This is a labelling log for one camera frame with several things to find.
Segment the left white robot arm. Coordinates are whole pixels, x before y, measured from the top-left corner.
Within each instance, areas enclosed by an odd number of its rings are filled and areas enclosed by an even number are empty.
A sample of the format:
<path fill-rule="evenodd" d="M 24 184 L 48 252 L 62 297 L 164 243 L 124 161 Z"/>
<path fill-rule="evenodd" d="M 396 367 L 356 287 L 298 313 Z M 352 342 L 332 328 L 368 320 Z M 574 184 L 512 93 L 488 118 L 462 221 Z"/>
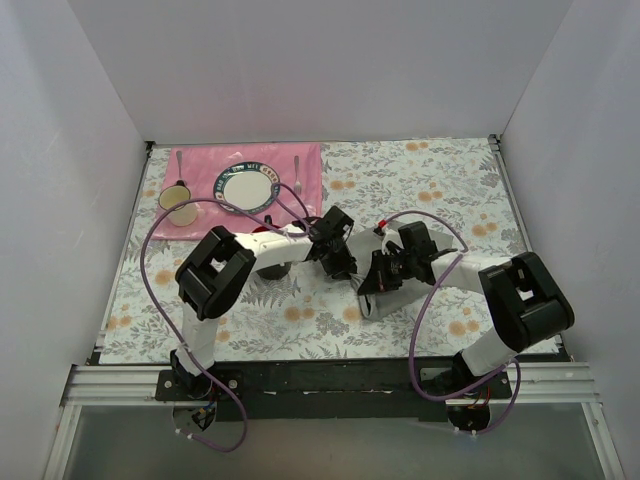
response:
<path fill-rule="evenodd" d="M 178 269 L 183 301 L 182 339 L 171 353 L 174 379 L 193 400 L 205 398 L 213 386 L 206 370 L 214 363 L 219 318 L 236 303 L 256 273 L 265 280 L 285 277 L 294 263 L 318 261 L 325 274 L 348 280 L 356 260 L 347 246 L 354 220 L 333 206 L 322 217 L 307 217 L 279 226 L 265 217 L 251 233 L 213 227 Z"/>

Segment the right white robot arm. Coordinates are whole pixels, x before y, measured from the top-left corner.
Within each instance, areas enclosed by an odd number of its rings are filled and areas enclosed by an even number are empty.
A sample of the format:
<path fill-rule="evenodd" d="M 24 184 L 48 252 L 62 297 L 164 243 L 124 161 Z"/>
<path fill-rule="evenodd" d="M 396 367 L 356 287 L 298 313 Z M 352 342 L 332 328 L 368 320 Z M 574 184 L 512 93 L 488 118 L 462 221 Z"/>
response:
<path fill-rule="evenodd" d="M 406 304 L 419 297 L 431 301 L 441 287 L 484 296 L 491 328 L 458 352 L 449 369 L 427 382 L 416 366 L 409 376 L 425 399 L 444 401 L 475 397 L 519 353 L 569 329 L 574 312 L 540 257 L 525 252 L 515 257 L 483 257 L 465 250 L 441 248 L 420 221 L 396 230 L 381 225 L 362 233 L 368 249 L 353 277 L 364 315 L 382 317 L 383 298 Z"/>

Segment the grey cloth napkin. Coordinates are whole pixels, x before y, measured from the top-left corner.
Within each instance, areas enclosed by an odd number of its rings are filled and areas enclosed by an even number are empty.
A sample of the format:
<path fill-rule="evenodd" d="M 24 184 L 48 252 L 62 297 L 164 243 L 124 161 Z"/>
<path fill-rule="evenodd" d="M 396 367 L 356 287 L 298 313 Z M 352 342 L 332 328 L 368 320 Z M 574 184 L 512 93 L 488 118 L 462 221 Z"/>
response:
<path fill-rule="evenodd" d="M 370 321 L 378 321 L 417 300 L 424 299 L 433 289 L 427 283 L 408 279 L 395 291 L 359 294 L 357 290 L 370 270 L 372 253 L 382 249 L 382 240 L 381 236 L 369 228 L 356 233 L 347 241 L 350 253 L 356 260 L 356 272 L 350 275 L 350 285 L 357 295 L 362 317 Z"/>

